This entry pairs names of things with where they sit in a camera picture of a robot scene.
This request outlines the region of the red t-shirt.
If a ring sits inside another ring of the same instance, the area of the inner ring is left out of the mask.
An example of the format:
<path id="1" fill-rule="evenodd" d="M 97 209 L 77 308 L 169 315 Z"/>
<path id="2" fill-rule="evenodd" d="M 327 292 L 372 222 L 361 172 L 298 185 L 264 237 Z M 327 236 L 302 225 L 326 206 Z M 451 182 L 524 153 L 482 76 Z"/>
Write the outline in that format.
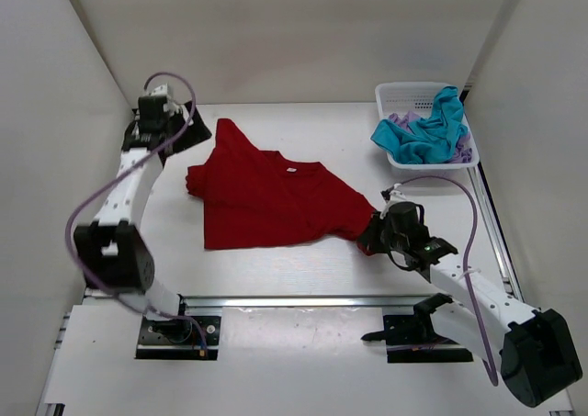
<path id="1" fill-rule="evenodd" d="M 186 188 L 203 202 L 209 251 L 298 245 L 327 235 L 354 242 L 375 211 L 322 163 L 260 150 L 228 118 L 217 122 L 208 160 L 188 167 Z"/>

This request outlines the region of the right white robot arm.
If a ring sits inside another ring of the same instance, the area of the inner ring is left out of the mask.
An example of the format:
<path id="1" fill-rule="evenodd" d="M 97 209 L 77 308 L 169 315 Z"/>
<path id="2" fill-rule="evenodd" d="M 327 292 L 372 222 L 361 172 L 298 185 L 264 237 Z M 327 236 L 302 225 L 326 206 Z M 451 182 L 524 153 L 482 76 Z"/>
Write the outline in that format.
<path id="1" fill-rule="evenodd" d="M 362 341 L 412 350 L 448 339 L 495 367 L 514 397 L 531 408 L 582 378 L 564 317 L 527 305 L 460 262 L 455 246 L 430 234 L 422 206 L 400 201 L 374 212 L 358 243 L 369 253 L 401 255 L 402 270 L 440 290 L 415 304 L 406 321 Z"/>

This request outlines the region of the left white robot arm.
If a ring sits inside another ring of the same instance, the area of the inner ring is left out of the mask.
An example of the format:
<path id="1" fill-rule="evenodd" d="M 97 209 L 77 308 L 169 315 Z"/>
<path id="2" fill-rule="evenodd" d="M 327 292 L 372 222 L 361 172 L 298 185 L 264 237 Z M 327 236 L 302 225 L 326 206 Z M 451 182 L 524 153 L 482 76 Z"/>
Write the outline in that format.
<path id="1" fill-rule="evenodd" d="M 151 320 L 183 317 L 183 298 L 155 277 L 140 226 L 153 185 L 169 157 L 210 138 L 194 105 L 181 105 L 164 84 L 138 100 L 126 128 L 119 170 L 101 208 L 73 231 L 87 287 Z"/>

